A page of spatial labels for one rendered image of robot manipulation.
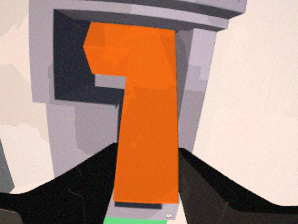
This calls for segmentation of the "orange l-shaped part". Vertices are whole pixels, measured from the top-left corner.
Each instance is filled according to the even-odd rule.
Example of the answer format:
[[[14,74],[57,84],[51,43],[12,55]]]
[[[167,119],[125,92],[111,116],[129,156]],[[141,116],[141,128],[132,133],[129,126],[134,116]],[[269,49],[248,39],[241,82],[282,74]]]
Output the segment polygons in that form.
[[[97,22],[82,48],[92,73],[126,76],[113,201],[178,204],[176,32]]]

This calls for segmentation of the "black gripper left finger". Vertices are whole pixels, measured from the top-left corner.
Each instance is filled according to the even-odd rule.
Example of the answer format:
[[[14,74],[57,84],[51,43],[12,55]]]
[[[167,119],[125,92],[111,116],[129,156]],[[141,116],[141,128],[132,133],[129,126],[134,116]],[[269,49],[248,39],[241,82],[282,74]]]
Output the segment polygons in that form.
[[[118,143],[112,143],[29,192],[0,192],[0,224],[104,224],[117,151]]]

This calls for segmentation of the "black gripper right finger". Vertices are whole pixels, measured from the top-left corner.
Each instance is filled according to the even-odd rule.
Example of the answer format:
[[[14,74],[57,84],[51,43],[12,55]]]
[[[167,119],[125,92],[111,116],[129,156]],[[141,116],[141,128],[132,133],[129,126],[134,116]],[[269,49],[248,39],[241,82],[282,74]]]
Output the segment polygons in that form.
[[[298,224],[298,206],[277,205],[178,148],[178,193],[186,224]]]

